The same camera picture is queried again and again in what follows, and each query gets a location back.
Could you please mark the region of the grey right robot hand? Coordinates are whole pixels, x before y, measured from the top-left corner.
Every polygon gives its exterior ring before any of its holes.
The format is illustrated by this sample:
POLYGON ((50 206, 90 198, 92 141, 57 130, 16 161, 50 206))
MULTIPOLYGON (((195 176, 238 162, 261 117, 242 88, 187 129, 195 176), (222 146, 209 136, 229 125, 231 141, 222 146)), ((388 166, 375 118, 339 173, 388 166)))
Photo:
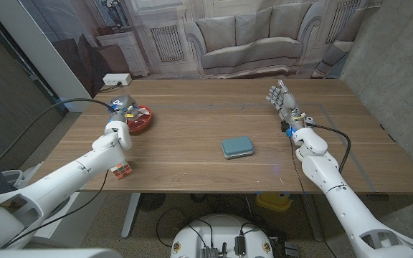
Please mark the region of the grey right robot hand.
POLYGON ((268 96, 265 98, 278 111, 278 115, 281 121, 283 121, 284 131, 289 130, 292 135, 304 127, 304 115, 299 110, 299 105, 282 80, 278 80, 278 86, 272 86, 269 89, 268 96))

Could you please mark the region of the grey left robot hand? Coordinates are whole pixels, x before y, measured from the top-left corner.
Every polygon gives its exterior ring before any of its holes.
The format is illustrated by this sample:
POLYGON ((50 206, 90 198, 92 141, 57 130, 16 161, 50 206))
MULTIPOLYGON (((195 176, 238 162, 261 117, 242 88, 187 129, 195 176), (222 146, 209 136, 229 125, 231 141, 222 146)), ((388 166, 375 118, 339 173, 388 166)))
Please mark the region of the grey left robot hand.
POLYGON ((110 112, 110 122, 120 121, 127 123, 128 121, 135 121, 142 116, 138 104, 130 95, 121 95, 112 99, 110 106, 113 109, 110 112))

